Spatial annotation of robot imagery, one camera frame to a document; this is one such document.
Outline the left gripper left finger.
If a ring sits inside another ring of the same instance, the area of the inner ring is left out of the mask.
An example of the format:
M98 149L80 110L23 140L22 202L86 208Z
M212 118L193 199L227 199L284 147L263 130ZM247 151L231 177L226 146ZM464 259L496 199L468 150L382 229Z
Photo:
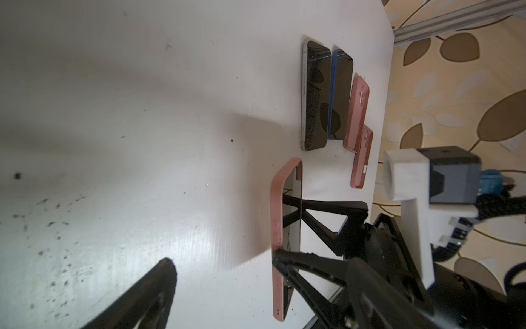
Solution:
M164 258L85 328L165 328L178 273Z

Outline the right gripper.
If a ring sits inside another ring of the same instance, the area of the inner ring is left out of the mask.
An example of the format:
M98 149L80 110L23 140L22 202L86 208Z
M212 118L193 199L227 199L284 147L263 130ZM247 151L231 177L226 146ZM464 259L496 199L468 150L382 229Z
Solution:
M324 328L359 328L347 291L348 262L354 258L368 264L434 323L436 312L431 297L395 219L380 214L373 223L366 223L367 217L368 206L362 201L302 199L301 229L307 228L344 260L280 249L273 253L273 266L300 294ZM341 292L330 301L314 279L340 287Z

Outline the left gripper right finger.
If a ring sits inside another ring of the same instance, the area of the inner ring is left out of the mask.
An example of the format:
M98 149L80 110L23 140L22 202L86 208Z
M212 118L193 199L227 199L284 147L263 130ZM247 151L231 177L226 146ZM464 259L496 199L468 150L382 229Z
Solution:
M361 259L348 262L346 284L359 328L436 327Z

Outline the pink phone case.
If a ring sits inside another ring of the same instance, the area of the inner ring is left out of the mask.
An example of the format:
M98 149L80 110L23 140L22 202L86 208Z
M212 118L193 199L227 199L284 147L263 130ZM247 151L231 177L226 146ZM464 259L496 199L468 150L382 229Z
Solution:
M373 136L374 134L371 128L364 125L358 139L358 151L353 162L350 185L354 189L362 189L364 186Z
M357 153L360 149L360 138L367 113L369 95L369 85L363 77L356 74L351 89L346 134L343 140L344 148L353 153Z

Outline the phone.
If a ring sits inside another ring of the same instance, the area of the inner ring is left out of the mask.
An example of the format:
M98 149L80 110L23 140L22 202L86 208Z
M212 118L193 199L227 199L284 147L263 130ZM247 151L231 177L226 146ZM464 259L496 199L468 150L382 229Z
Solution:
M302 49L301 147L324 148L328 139L331 88L331 50L313 40Z
M274 176L270 189L271 250L300 251L303 163L290 159ZM286 318L294 288L277 269L273 273L273 316Z
M335 49L331 67L331 96L328 138L343 140L349 112L353 81L353 58L342 49Z

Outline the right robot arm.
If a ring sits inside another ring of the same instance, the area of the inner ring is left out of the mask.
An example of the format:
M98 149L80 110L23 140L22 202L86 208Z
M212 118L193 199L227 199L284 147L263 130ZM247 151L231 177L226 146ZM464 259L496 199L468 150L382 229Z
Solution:
M274 315L297 291L320 328L524 328L525 284L502 293L441 266L474 225L525 213L524 197L480 195L477 164L385 162L404 229L385 214L365 222L364 202L304 200L294 158L271 183Z

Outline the aluminium frame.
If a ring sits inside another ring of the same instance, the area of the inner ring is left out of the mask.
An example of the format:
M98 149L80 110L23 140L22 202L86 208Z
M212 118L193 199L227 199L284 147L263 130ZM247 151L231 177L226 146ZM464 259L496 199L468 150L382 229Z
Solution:
M483 23L499 16L510 16L525 10L525 0L484 1L419 23L400 27L394 34L394 45L420 41L435 35Z

